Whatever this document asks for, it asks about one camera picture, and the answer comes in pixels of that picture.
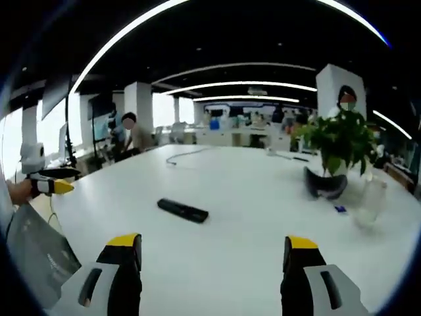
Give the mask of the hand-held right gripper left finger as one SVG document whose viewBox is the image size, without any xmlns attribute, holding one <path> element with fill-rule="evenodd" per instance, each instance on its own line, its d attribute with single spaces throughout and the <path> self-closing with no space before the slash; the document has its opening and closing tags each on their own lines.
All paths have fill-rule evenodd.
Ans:
<svg viewBox="0 0 421 316">
<path fill-rule="evenodd" d="M 138 233 L 110 240 L 96 261 L 82 265 L 63 284 L 59 315 L 138 315 L 141 242 Z"/>
</svg>

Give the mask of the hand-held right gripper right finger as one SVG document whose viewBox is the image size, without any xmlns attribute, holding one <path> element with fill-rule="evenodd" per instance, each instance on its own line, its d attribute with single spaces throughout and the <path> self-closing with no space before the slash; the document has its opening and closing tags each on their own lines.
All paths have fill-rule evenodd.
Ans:
<svg viewBox="0 0 421 316">
<path fill-rule="evenodd" d="M 283 315 L 369 315 L 359 287 L 336 265 L 325 262 L 318 245 L 308 238 L 286 236 Z"/>
</svg>

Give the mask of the person's left hand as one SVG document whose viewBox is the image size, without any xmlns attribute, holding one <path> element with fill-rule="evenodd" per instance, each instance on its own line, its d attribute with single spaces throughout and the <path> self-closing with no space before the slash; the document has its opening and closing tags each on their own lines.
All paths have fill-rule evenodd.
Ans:
<svg viewBox="0 0 421 316">
<path fill-rule="evenodd" d="M 19 183 L 12 183 L 10 180 L 6 181 L 9 195 L 13 205 L 22 205 L 32 199 L 32 182 L 25 179 Z"/>
</svg>

